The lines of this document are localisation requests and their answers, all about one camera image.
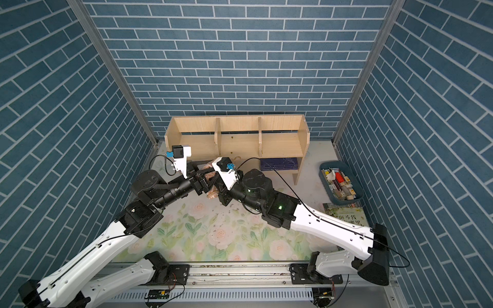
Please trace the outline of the light wooden bookshelf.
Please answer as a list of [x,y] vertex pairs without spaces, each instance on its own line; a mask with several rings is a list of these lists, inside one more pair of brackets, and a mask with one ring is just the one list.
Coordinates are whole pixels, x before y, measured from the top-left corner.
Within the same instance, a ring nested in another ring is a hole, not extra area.
[[241,160],[297,159],[298,183],[309,148],[310,133],[302,114],[173,117],[165,134],[167,150],[191,146],[191,160],[238,157]]

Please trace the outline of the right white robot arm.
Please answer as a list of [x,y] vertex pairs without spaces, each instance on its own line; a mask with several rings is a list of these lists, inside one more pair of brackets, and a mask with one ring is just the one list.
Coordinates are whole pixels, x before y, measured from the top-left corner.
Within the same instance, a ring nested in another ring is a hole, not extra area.
[[359,226],[315,210],[274,190],[272,181],[257,169],[244,176],[234,169],[218,169],[217,173],[215,185],[223,205],[237,200],[272,227],[311,234],[342,248],[340,252],[316,253],[309,271],[325,277],[356,273],[373,284],[389,285],[390,249],[385,226]]

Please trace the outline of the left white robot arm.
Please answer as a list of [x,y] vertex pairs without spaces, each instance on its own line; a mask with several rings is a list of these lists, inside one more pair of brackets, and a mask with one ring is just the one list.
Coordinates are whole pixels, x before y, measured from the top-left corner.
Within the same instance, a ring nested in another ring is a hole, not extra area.
[[19,288],[25,307],[97,307],[107,299],[142,284],[172,281],[168,261],[159,253],[146,254],[137,263],[96,279],[111,260],[149,233],[163,219],[167,205],[195,191],[209,192],[217,175],[211,168],[192,171],[166,182],[155,170],[142,172],[131,186],[136,199],[103,233],[63,267]]

